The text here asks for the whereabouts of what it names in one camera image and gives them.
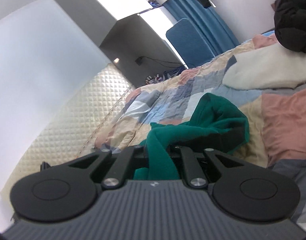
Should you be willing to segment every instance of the green garment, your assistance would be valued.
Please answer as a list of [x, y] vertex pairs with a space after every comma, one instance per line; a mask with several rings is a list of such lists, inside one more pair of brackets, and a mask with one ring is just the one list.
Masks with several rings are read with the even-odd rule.
[[141, 145], [146, 146], [149, 155], [149, 168], [137, 169], [133, 177], [136, 180], [180, 178], [166, 151], [169, 145], [204, 138], [210, 134], [225, 134], [235, 127], [243, 128], [242, 142], [229, 149], [228, 154], [232, 154], [249, 140], [247, 117], [230, 101], [211, 93], [202, 96], [190, 121], [179, 125], [151, 123], [151, 127], [152, 130], [148, 133], [146, 140], [141, 142]]

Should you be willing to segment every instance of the bed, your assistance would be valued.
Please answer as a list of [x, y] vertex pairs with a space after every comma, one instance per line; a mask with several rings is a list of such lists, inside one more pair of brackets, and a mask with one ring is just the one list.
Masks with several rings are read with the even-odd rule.
[[[127, 146], [141, 143], [152, 122], [178, 125], [190, 120], [200, 98], [212, 93], [228, 99], [248, 119], [249, 142], [233, 155], [295, 180], [301, 191], [301, 200], [292, 220], [306, 230], [306, 83], [295, 89], [264, 90], [236, 90], [222, 84], [232, 55], [263, 46], [259, 42], [261, 39], [257, 37], [243, 43], [201, 67], [187, 69], [162, 83], [133, 90], [130, 84], [122, 82], [123, 91], [110, 109], [115, 114], [89, 129], [88, 136], [80, 142], [82, 150], [66, 158], [59, 152], [39, 155], [39, 158], [35, 157], [39, 150], [35, 155], [27, 152], [3, 189], [4, 196], [8, 196], [18, 179], [38, 171], [41, 160], [49, 161], [51, 165], [59, 164], [88, 154], [93, 147], [109, 148], [113, 153], [119, 153]], [[267, 46], [276, 41], [270, 38], [265, 42]], [[39, 139], [32, 145], [36, 146], [38, 142]], [[28, 163], [34, 169], [27, 169]]]

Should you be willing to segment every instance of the patchwork bedspread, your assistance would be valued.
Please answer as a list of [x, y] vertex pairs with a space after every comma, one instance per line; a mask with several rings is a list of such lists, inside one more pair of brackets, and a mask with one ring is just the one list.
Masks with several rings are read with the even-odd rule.
[[231, 56], [251, 50], [252, 41], [199, 68], [132, 91], [109, 129], [96, 135], [95, 146], [118, 153], [144, 140], [151, 122], [176, 125], [188, 121], [205, 93], [225, 97], [247, 116], [250, 127], [250, 141], [234, 156], [296, 181], [301, 201], [292, 219], [306, 229], [306, 84], [266, 90], [235, 90], [223, 85]]

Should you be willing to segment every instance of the blue chair backrest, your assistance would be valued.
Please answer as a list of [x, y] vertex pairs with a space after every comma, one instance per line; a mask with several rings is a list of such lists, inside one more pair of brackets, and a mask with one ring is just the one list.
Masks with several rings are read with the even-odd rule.
[[215, 57], [210, 46], [189, 19], [179, 20], [166, 32], [166, 37], [189, 68], [201, 66]]

